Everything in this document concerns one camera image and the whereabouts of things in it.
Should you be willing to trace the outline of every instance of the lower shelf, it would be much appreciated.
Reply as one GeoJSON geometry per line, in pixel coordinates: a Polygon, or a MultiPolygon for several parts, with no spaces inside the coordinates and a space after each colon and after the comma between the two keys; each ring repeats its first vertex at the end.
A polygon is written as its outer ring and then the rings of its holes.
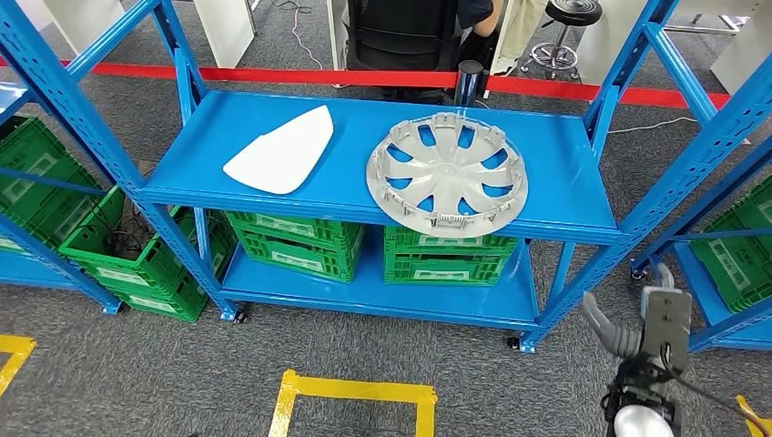
{"type": "MultiPolygon", "coordinates": [[[[686,277],[692,296],[702,312],[708,326],[716,325],[735,315],[726,307],[718,295],[716,286],[710,279],[705,268],[695,256],[688,243],[676,243],[675,257],[681,271],[686,277]]],[[[757,305],[770,305],[772,301],[764,300],[757,305]]],[[[711,346],[732,349],[772,350],[772,319],[756,323],[711,346]]]]}
{"type": "Polygon", "coordinates": [[[239,247],[221,294],[231,300],[489,328],[532,330],[537,326],[531,260],[524,243],[518,245],[495,286],[445,287],[385,284],[381,239],[375,232],[368,239],[351,284],[254,262],[239,247]]]}
{"type": "Polygon", "coordinates": [[[0,284],[70,290],[76,288],[37,259],[5,251],[0,251],[0,284]]]}

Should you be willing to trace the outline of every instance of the yellow floor tape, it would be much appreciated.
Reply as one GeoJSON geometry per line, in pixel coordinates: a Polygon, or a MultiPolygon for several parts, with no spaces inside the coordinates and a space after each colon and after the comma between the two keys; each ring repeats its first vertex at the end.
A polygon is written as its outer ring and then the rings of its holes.
{"type": "Polygon", "coordinates": [[[34,348],[35,341],[29,337],[0,335],[0,352],[11,354],[11,357],[5,362],[5,366],[0,369],[0,396],[8,388],[8,384],[11,383],[19,368],[24,364],[26,357],[34,348]]]}
{"type": "Polygon", "coordinates": [[[437,395],[432,386],[310,378],[299,376],[294,370],[289,369],[281,378],[269,437],[287,436],[292,407],[295,405],[295,397],[299,394],[333,399],[414,403],[416,404],[416,437],[434,435],[434,404],[437,403],[437,395]]]}
{"type": "MultiPolygon", "coordinates": [[[[761,424],[761,426],[764,427],[764,429],[767,432],[772,433],[772,419],[761,419],[760,417],[756,416],[756,414],[753,412],[753,410],[750,409],[750,406],[747,404],[746,398],[744,398],[739,394],[737,395],[737,403],[740,404],[740,408],[742,408],[746,412],[753,415],[753,417],[755,417],[758,420],[758,422],[761,424]]],[[[753,437],[762,437],[764,435],[751,421],[746,420],[746,425],[750,430],[750,435],[752,435],[753,437]]]]}

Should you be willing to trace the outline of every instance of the shelf caster wheel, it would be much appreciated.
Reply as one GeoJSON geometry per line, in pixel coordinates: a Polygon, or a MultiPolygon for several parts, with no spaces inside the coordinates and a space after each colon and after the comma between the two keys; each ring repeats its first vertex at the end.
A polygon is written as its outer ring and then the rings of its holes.
{"type": "Polygon", "coordinates": [[[507,337],[507,347],[513,351],[519,351],[520,350],[520,337],[512,336],[507,337]]]}
{"type": "Polygon", "coordinates": [[[630,278],[632,278],[633,280],[641,280],[646,277],[647,273],[648,272],[646,270],[643,270],[643,271],[630,270],[630,278]]]}
{"type": "Polygon", "coordinates": [[[244,311],[236,311],[236,318],[233,319],[234,323],[241,324],[247,320],[247,313],[244,311]]]}

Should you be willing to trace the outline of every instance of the person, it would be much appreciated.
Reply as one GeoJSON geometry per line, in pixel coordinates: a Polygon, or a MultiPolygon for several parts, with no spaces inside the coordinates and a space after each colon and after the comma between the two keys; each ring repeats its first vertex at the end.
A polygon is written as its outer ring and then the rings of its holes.
{"type": "Polygon", "coordinates": [[[507,26],[501,38],[502,51],[493,61],[491,74],[508,76],[517,67],[517,59],[523,55],[525,46],[536,31],[544,15],[548,0],[517,0],[507,18],[507,26]]]}
{"type": "Polygon", "coordinates": [[[487,38],[496,29],[502,12],[502,0],[458,0],[456,15],[462,29],[471,28],[487,38]]]}

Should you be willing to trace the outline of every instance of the red barrier tape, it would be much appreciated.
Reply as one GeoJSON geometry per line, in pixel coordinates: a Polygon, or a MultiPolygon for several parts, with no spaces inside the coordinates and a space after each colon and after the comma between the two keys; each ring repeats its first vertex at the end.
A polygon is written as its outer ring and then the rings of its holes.
{"type": "MultiPolygon", "coordinates": [[[[5,62],[0,59],[0,66],[5,62]]],[[[173,66],[142,66],[133,64],[97,64],[92,74],[102,76],[142,77],[152,79],[174,79],[173,66]]],[[[453,72],[425,71],[336,71],[336,70],[272,70],[266,68],[216,68],[201,67],[205,80],[227,80],[234,82],[257,82],[271,84],[345,84],[354,86],[416,86],[453,88],[456,74],[453,72]]],[[[553,80],[524,77],[492,76],[488,79],[488,90],[492,92],[519,94],[534,97],[560,98],[565,100],[593,100],[599,86],[574,84],[553,80]]],[[[729,95],[709,94],[716,107],[722,107],[729,95]]],[[[649,107],[686,107],[678,91],[659,88],[628,87],[620,103],[649,107]]]]}

